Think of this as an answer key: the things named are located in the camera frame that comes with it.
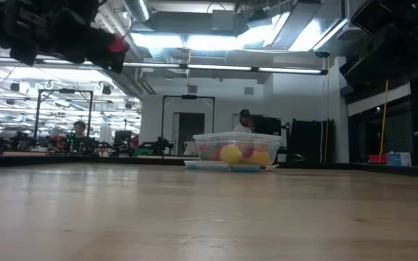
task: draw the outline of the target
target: person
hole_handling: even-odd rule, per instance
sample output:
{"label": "person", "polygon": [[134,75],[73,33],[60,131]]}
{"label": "person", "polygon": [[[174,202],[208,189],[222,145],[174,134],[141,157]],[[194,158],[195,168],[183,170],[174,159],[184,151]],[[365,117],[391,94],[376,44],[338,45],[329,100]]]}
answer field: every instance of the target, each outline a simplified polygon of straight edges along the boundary
{"label": "person", "polygon": [[246,133],[253,132],[253,123],[251,122],[251,114],[249,110],[243,109],[239,113],[239,125],[236,125],[235,128],[233,128],[233,131]]}
{"label": "person", "polygon": [[76,138],[85,138],[86,124],[79,120],[73,123],[73,130],[75,131]]}

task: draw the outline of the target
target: table surface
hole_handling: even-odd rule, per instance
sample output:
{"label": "table surface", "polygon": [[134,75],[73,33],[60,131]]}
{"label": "table surface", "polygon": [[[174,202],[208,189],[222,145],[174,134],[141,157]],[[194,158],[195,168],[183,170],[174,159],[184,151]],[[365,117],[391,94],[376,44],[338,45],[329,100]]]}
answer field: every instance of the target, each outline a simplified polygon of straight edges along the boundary
{"label": "table surface", "polygon": [[0,168],[0,260],[418,260],[418,178]]}

